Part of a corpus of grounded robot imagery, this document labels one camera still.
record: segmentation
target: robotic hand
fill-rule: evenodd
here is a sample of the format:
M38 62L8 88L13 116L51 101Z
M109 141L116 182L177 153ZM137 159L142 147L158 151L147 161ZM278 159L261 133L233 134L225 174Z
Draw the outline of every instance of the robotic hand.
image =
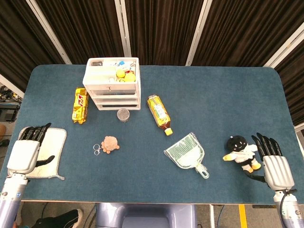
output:
M298 207L296 197L291 189L294 179L286 157L282 155L279 144L272 138L268 139L260 133L252 135L263 162L265 176L246 173L248 177L266 182L275 191L274 202L284 228L304 228L302 213Z
M0 228L13 227L25 186L28 183L25 174L54 159L54 156L50 156L44 161L37 161L40 146L50 125L51 123L48 123L42 127L25 129L13 146L7 165L13 174L6 178L0 194Z

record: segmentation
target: keyring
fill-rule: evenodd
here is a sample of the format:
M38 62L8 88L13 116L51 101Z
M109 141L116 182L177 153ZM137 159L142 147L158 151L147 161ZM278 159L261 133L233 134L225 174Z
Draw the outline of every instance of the keyring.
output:
M95 145L93 146L93 150L94 150L94 154L95 154L96 156L98 156L98 155L100 154L100 150L101 150L100 145L99 145L99 144L95 144Z

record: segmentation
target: plastic bottle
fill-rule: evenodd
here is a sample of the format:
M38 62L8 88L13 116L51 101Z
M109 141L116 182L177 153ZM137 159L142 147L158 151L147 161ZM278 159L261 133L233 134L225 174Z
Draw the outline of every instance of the plastic bottle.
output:
M160 97L157 95L151 95L148 97L147 103L157 123L157 126L162 128L167 136L171 135L173 133L172 129L170 128L171 119L163 106Z

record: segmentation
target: white towel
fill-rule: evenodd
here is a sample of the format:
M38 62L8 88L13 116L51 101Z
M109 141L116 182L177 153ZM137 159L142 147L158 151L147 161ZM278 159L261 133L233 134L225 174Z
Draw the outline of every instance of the white towel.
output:
M22 129L19 134L19 137L25 129L26 128ZM61 180L65 179L64 177L58 174L58 167L62 148L67 138L66 136L67 131L64 129L48 128L46 135L43 139L42 145L40 147L37 161L46 160L52 155L54 155L55 158L49 164L36 167L31 173L26 174L28 178L58 177Z

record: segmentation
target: yellow ball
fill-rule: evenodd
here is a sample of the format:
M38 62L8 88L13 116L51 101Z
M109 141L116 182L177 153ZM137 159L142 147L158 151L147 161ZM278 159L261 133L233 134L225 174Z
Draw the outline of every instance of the yellow ball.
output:
M125 82L135 82L135 74L133 73L128 73L124 77Z
M119 77L119 78L122 78L122 77L125 76L125 73L124 73L123 70L118 69L118 70L116 71L116 76Z

